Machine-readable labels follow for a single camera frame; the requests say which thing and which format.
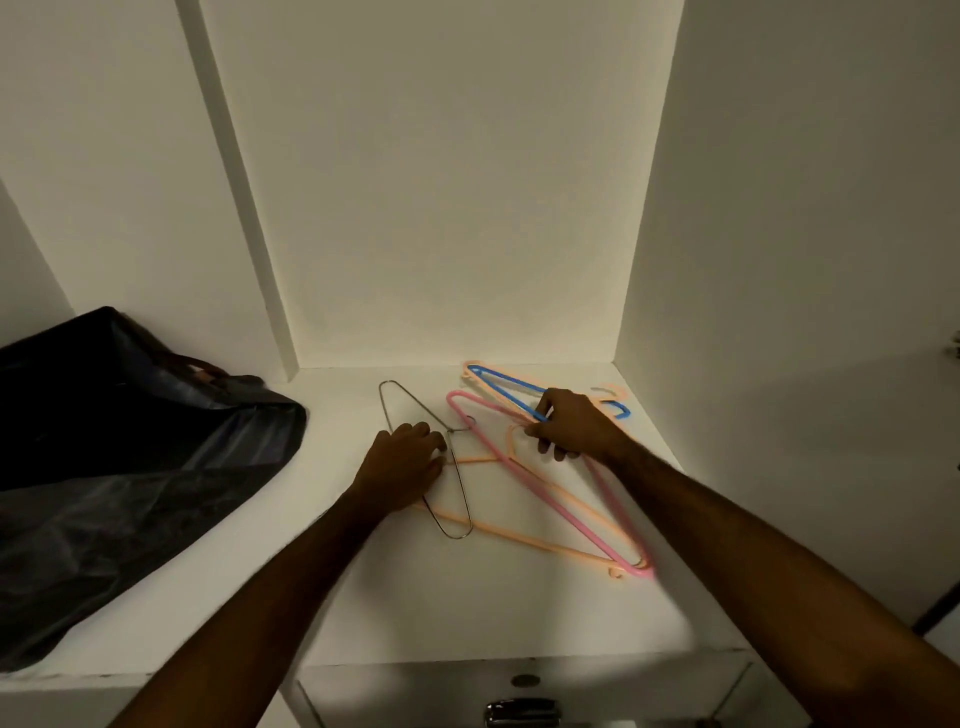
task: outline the right hand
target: right hand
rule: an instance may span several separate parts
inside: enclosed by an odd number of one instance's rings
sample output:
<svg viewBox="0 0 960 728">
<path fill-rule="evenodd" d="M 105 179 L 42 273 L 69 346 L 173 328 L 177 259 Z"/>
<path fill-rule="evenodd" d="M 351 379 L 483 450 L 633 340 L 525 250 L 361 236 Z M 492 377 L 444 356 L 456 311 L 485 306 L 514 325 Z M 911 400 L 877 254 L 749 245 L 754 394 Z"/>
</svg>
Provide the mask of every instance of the right hand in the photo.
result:
<svg viewBox="0 0 960 728">
<path fill-rule="evenodd" d="M 631 442 L 630 437 L 593 406 L 586 395 L 568 389 L 548 389 L 543 393 L 537 411 L 548 418 L 547 422 L 527 425 L 523 431 L 540 439 L 540 453 L 547 452 L 552 444 L 557 461 L 562 461 L 568 454 L 576 457 L 583 452 L 594 460 L 607 463 Z"/>
</svg>

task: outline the white wall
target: white wall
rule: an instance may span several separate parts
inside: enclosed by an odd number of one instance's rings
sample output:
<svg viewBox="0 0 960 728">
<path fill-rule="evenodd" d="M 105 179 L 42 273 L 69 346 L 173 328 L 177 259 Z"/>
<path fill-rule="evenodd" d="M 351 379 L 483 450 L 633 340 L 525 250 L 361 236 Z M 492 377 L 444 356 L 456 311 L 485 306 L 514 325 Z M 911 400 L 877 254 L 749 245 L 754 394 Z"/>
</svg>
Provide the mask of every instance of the white wall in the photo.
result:
<svg viewBox="0 0 960 728">
<path fill-rule="evenodd" d="M 0 181 L 0 347 L 71 316 L 70 304 Z"/>
<path fill-rule="evenodd" d="M 679 0 L 204 0 L 301 366 L 610 361 Z"/>
<path fill-rule="evenodd" d="M 960 5 L 693 0 L 615 362 L 905 619 L 960 579 Z"/>
<path fill-rule="evenodd" d="M 286 378 L 173 0 L 4 3 L 0 98 L 4 181 L 78 313 Z"/>
</svg>

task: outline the black bag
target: black bag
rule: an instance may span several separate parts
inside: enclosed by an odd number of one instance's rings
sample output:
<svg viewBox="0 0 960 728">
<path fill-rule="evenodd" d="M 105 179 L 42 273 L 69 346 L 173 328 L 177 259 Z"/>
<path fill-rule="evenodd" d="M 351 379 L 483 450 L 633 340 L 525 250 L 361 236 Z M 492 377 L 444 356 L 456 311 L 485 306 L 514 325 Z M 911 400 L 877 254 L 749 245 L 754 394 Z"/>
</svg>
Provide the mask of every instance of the black bag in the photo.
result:
<svg viewBox="0 0 960 728">
<path fill-rule="evenodd" d="M 113 308 L 0 349 L 0 671 L 172 559 L 300 447 L 306 410 Z"/>
</svg>

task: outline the metal hanger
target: metal hanger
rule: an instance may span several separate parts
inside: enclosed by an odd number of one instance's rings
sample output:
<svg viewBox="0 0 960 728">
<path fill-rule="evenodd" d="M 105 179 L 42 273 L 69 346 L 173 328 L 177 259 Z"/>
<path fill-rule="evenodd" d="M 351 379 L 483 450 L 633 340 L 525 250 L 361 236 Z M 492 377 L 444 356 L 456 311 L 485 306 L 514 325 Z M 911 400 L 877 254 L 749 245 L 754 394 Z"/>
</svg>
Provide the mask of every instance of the metal hanger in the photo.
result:
<svg viewBox="0 0 960 728">
<path fill-rule="evenodd" d="M 457 481 L 460 483 L 460 493 L 464 497 L 464 509 L 467 512 L 467 523 L 466 523 L 466 526 L 468 527 L 467 532 L 461 534 L 460 536 L 454 536 L 452 534 L 447 533 L 444 526 L 440 523 L 440 519 L 437 518 L 437 514 L 434 513 L 433 508 L 430 507 L 430 502 L 426 499 L 426 496 L 423 496 L 422 500 L 423 500 L 423 505 L 426 506 L 427 512 L 433 517 L 433 520 L 437 524 L 437 527 L 440 529 L 440 532 L 443 533 L 446 536 L 446 538 L 453 539 L 454 541 L 465 539 L 473 531 L 473 518 L 470 516 L 470 504 L 467 502 L 467 490 L 464 488 L 464 479 L 460 475 L 460 466 L 457 464 L 457 453 L 453 449 L 453 433 L 469 432 L 470 428 L 469 427 L 451 427 L 450 425 L 445 423 L 443 420 L 441 420 L 440 417 L 438 417 L 433 410 L 431 410 L 423 402 L 418 400 L 414 396 L 413 392 L 411 392 L 409 389 L 407 389 L 398 381 L 396 381 L 396 379 L 385 379 L 384 381 L 380 382 L 380 385 L 377 387 L 377 391 L 380 394 L 380 406 L 383 407 L 383 417 L 387 421 L 387 429 L 390 430 L 390 432 L 394 431 L 394 425 L 393 423 L 390 422 L 390 413 L 387 411 L 387 402 L 383 399 L 384 384 L 395 384 L 397 387 L 403 390 L 404 394 L 406 394 L 407 397 L 409 397 L 411 400 L 416 402 L 420 406 L 420 409 L 422 409 L 424 412 L 430 415 L 430 417 L 432 417 L 436 422 L 440 423 L 440 425 L 442 425 L 443 428 L 446 430 L 446 441 L 447 441 L 447 445 L 450 448 L 450 457 L 453 459 L 453 468 L 457 472 Z"/>
</svg>

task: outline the cabinet door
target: cabinet door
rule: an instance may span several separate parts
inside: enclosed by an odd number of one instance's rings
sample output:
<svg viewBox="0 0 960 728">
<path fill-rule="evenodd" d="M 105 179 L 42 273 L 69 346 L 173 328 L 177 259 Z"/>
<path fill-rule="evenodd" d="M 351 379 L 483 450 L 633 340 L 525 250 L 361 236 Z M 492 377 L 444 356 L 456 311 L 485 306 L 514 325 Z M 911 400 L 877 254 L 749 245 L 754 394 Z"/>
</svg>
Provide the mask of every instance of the cabinet door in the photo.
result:
<svg viewBox="0 0 960 728">
<path fill-rule="evenodd" d="M 340 665 L 306 667 L 299 679 L 325 728 L 475 726 L 488 703 L 519 696 L 559 700 L 564 723 L 598 723 L 708 716 L 749 659 L 703 651 Z"/>
</svg>

